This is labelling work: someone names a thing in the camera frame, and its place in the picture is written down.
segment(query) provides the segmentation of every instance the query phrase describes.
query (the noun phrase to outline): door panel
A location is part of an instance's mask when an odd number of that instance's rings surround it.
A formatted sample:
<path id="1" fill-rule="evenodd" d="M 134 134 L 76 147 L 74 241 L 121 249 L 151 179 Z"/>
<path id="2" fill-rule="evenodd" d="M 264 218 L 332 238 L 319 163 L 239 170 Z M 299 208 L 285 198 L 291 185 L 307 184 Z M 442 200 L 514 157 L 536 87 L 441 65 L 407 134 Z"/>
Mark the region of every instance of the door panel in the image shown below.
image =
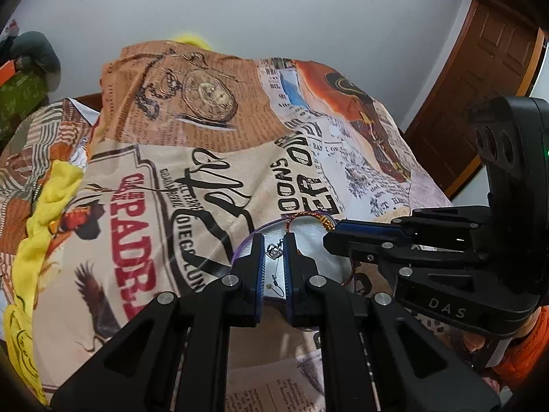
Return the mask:
<path id="1" fill-rule="evenodd" d="M 442 190 L 477 157 L 467 107 L 496 95 L 517 93 L 536 35 L 534 26 L 511 11 L 488 0 L 478 1 L 442 84 L 405 134 L 419 163 Z"/>

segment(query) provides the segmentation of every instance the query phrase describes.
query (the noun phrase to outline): orange sleeve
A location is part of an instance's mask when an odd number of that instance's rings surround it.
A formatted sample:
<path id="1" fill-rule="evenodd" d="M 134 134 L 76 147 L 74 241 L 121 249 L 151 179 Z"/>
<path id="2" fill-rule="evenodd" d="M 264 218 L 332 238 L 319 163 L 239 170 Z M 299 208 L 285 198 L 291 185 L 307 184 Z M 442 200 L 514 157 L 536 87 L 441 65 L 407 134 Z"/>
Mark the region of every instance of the orange sleeve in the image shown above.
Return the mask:
<path id="1" fill-rule="evenodd" d="M 516 346 L 509 347 L 501 362 L 493 368 L 494 371 L 511 390 L 516 390 L 536 365 L 547 342 L 549 342 L 549 307 L 542 307 L 536 325 L 528 338 Z"/>

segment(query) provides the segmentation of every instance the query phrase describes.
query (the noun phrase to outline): silver screw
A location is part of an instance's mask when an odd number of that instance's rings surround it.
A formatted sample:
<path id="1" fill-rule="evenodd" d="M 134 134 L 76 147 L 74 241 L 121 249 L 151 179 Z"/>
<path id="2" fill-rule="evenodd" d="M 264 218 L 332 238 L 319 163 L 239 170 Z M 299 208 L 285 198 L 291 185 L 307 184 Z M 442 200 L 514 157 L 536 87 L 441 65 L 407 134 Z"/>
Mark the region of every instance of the silver screw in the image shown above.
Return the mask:
<path id="1" fill-rule="evenodd" d="M 387 293 L 377 293 L 374 296 L 374 300 L 380 305 L 389 305 L 392 301 L 392 297 Z"/>
<path id="2" fill-rule="evenodd" d="M 309 283 L 314 287 L 320 288 L 326 285 L 326 278 L 323 276 L 312 276 L 309 279 Z"/>
<path id="3" fill-rule="evenodd" d="M 235 276 L 234 274 L 227 274 L 223 279 L 221 279 L 223 285 L 227 287 L 234 287 L 238 283 L 238 281 L 238 276 Z"/>
<path id="4" fill-rule="evenodd" d="M 156 301 L 160 305 L 169 305 L 171 304 L 175 299 L 175 296 L 173 293 L 170 293 L 169 291 L 164 291 L 164 293 L 160 293 L 158 297 L 156 298 Z"/>
<path id="5" fill-rule="evenodd" d="M 409 266 L 403 266 L 399 269 L 399 274 L 403 277 L 410 277 L 413 274 L 413 269 Z"/>

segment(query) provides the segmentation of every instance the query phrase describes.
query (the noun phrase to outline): door frame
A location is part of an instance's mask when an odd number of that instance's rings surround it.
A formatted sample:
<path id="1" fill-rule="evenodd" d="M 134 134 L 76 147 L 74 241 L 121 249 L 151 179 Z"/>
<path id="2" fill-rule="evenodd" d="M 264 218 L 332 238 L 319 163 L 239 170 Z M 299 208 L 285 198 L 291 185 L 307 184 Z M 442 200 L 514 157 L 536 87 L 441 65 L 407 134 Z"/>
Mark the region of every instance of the door frame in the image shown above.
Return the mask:
<path id="1" fill-rule="evenodd" d="M 497 0 L 489 0 L 489 1 L 502 6 L 504 9 L 510 12 L 514 12 L 518 16 L 518 18 L 522 19 L 524 22 L 528 22 L 528 24 L 532 24 L 530 20 L 526 19 L 526 17 L 522 16 L 521 14 L 517 13 L 513 9 L 509 8 L 507 5 L 504 5 L 503 3 Z M 404 133 L 405 140 L 408 140 L 410 136 L 414 133 L 416 128 L 419 126 L 419 123 L 425 116 L 427 110 L 429 109 L 430 104 L 433 102 L 438 91 L 440 90 L 440 87 L 442 86 L 444 79 L 446 78 L 446 75 L 448 74 L 450 68 L 454 64 L 457 53 L 459 52 L 463 44 L 463 41 L 465 40 L 465 36 L 469 31 L 469 27 L 477 11 L 478 3 L 479 3 L 479 0 L 471 0 L 469 10 L 467 11 L 467 15 L 463 22 L 463 26 L 461 27 L 461 30 L 456 39 L 456 42 L 454 43 L 454 47 L 452 48 L 452 51 L 449 54 L 448 59 L 446 60 L 446 63 L 444 64 L 442 71 L 440 72 L 438 78 L 436 79 L 435 84 L 433 85 L 429 94 L 425 98 L 425 102 L 423 102 L 423 105 L 418 110 L 413 121 L 410 123 L 410 126 L 406 129 Z M 543 48 L 544 40 L 545 40 L 545 33 L 541 28 L 538 28 L 536 42 L 534 44 L 534 49 L 532 51 L 532 57 L 530 58 L 530 62 L 528 63 L 526 72 L 524 73 L 523 79 L 518 87 L 517 94 L 516 94 L 517 96 L 525 96 L 530 84 L 532 83 L 532 79 L 534 78 L 537 65 L 541 59 L 541 51 Z M 473 160 L 467 165 L 467 167 L 463 170 L 463 172 L 461 172 L 457 176 L 454 182 L 450 184 L 448 188 L 446 188 L 446 190 L 444 191 L 444 195 L 446 195 L 449 199 L 452 199 L 478 173 L 481 167 L 482 167 L 482 162 L 480 160 L 480 156 L 476 155 L 473 158 Z"/>

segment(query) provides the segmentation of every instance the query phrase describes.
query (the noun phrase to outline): gray fabric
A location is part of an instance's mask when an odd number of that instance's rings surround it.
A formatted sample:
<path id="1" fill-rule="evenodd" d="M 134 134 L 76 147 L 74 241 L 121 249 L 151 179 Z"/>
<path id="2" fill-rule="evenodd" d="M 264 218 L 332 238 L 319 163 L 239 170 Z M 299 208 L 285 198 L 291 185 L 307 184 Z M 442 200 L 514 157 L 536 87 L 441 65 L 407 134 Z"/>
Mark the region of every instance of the gray fabric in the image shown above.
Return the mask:
<path id="1" fill-rule="evenodd" d="M 18 35 L 10 49 L 12 59 L 23 57 L 23 68 L 38 65 L 43 71 L 52 73 L 61 68 L 59 59 L 44 34 L 29 31 Z"/>

